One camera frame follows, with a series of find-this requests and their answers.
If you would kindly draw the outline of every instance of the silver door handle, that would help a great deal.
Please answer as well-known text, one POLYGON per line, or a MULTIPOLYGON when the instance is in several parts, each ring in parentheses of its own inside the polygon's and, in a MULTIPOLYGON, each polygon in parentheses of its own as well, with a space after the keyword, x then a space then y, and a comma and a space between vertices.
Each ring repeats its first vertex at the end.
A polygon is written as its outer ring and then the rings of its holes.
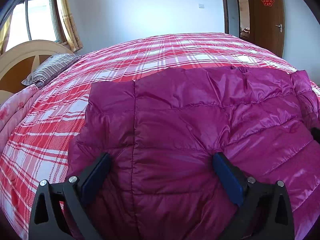
POLYGON ((280 32, 282 32, 282 24, 276 25, 276 26, 279 27, 280 28, 280 32))

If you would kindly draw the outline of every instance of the patterned curtain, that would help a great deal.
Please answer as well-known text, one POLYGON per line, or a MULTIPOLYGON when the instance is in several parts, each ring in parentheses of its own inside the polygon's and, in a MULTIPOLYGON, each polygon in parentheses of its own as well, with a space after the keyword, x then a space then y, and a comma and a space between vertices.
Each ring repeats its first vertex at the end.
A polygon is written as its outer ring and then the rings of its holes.
POLYGON ((10 34, 10 23, 12 19, 12 14, 9 16, 2 29, 0 30, 0 55, 4 54, 5 49, 9 41, 10 34))
POLYGON ((59 16, 63 28, 64 35, 73 52, 82 49, 83 45, 80 41, 75 21, 67 3, 67 0, 57 0, 59 16))

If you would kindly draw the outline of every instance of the purple puffer jacket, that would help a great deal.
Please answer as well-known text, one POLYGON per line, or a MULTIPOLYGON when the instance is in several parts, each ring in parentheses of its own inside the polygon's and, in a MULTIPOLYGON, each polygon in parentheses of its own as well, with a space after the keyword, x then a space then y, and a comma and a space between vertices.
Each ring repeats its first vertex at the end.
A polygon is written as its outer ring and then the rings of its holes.
POLYGON ((181 68, 92 84, 67 177, 101 152, 112 168, 87 208, 106 239, 216 239, 237 208, 217 176, 222 151, 258 181, 286 184, 302 239, 320 214, 319 102, 305 71, 181 68))

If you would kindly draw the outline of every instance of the headboard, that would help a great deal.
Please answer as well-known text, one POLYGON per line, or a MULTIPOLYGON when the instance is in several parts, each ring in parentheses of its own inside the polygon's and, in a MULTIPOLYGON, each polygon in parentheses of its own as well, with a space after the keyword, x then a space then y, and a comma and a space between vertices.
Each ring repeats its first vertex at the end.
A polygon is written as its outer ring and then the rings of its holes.
POLYGON ((25 88, 21 84, 34 69, 56 53, 73 52, 53 41, 27 41, 0 56, 0 105, 25 88))

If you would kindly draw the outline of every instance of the metal screw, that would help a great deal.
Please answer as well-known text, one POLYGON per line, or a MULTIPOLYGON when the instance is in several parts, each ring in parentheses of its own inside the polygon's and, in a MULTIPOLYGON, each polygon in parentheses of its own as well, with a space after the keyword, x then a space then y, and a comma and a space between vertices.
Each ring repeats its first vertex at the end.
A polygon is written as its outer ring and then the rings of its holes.
POLYGON ((78 178, 77 178, 76 176, 72 176, 72 177, 69 178, 69 182, 70 182, 70 183, 76 182, 77 179, 78 179, 78 178))
POLYGON ((40 181, 40 185, 41 185, 41 186, 44 186, 44 185, 46 185, 46 184, 47 184, 47 181, 46 181, 45 179, 43 179, 43 180, 40 181))
POLYGON ((284 182, 282 180, 278 180, 277 182, 278 186, 283 187, 284 186, 284 182))
POLYGON ((248 177, 247 178, 247 181, 251 184, 255 183, 256 182, 256 179, 254 177, 248 177))

